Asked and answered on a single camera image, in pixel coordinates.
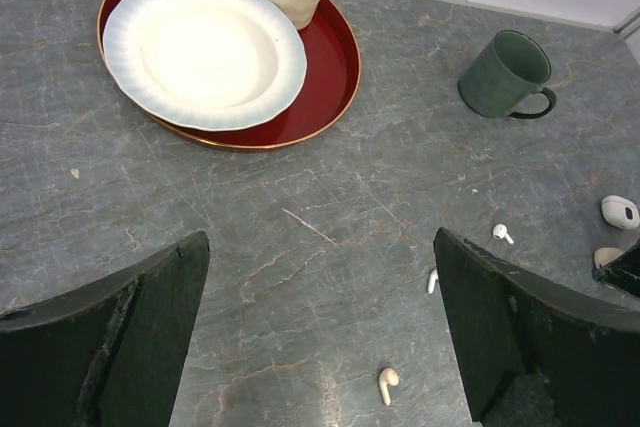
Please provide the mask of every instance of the red tray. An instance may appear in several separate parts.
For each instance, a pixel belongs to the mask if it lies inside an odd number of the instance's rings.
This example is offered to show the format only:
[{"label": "red tray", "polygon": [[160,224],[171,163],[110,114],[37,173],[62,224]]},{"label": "red tray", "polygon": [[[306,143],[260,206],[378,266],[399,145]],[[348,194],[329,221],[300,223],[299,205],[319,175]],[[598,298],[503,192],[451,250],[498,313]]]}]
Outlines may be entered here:
[{"label": "red tray", "polygon": [[[98,47],[121,0],[103,0],[98,13]],[[307,76],[298,98],[267,122],[234,132],[205,132],[180,127],[143,111],[171,132],[200,144],[241,151],[286,147],[328,129],[349,108],[360,83],[360,53],[353,31],[331,0],[320,0],[311,24],[300,32],[307,54]]]}]

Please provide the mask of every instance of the green mug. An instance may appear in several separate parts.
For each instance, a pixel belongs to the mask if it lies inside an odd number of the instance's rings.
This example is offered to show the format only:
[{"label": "green mug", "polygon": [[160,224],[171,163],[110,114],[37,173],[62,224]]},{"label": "green mug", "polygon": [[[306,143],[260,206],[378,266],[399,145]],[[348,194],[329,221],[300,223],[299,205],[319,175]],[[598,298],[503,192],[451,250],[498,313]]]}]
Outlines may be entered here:
[{"label": "green mug", "polygon": [[[498,32],[462,74],[458,90],[462,100],[484,117],[539,119],[556,105],[556,94],[543,87],[551,77],[551,63],[542,48],[514,30]],[[542,112],[513,112],[530,94],[542,94],[549,105]]]}]

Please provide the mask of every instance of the earbud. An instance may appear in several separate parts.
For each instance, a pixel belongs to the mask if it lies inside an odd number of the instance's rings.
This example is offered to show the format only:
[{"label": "earbud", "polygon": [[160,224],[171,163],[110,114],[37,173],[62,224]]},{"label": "earbud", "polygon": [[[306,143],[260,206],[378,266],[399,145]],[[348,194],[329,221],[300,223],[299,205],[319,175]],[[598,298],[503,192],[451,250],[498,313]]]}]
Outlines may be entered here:
[{"label": "earbud", "polygon": [[398,373],[390,367],[387,367],[380,372],[378,377],[378,385],[380,386],[380,392],[382,393],[382,401],[384,405],[391,404],[391,397],[389,397],[389,385],[396,386],[400,383],[400,376]]},{"label": "earbud", "polygon": [[438,277],[438,269],[433,269],[431,274],[429,275],[429,284],[427,285],[427,292],[433,294],[433,291],[436,290],[436,282],[438,282],[440,278]]},{"label": "earbud", "polygon": [[509,245],[513,245],[513,239],[507,232],[507,226],[504,224],[498,224],[493,228],[493,237],[498,240],[506,240]]}]

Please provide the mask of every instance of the black handle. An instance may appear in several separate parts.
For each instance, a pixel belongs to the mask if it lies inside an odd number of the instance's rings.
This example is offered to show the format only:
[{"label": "black handle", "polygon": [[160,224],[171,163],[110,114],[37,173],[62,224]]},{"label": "black handle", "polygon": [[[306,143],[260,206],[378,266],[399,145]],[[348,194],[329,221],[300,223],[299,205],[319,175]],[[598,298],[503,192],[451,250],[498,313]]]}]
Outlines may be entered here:
[{"label": "black handle", "polygon": [[514,119],[531,120],[531,119],[539,119],[540,117],[544,117],[549,112],[551,112],[551,110],[556,106],[556,102],[558,101],[556,94],[553,92],[553,90],[548,89],[546,87],[544,87],[538,93],[544,95],[547,99],[549,99],[549,105],[547,106],[546,109],[544,109],[542,112],[538,112],[537,114],[523,114],[520,112],[512,112],[511,114],[509,114],[509,117],[513,117]]}]

